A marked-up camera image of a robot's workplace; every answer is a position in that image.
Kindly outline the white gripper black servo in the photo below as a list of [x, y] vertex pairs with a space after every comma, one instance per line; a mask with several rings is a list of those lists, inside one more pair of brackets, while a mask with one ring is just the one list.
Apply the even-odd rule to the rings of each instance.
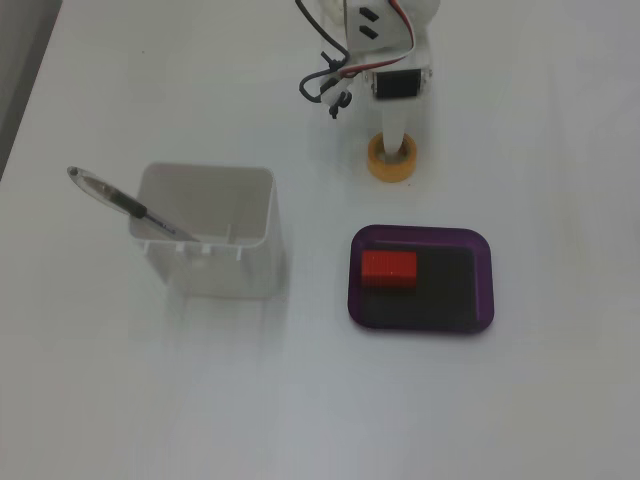
[[[404, 59], [366, 71], [360, 80], [360, 117], [376, 117], [383, 106], [408, 110], [426, 95], [433, 76], [430, 47], [416, 47]], [[382, 114], [383, 159], [403, 161], [406, 112]]]

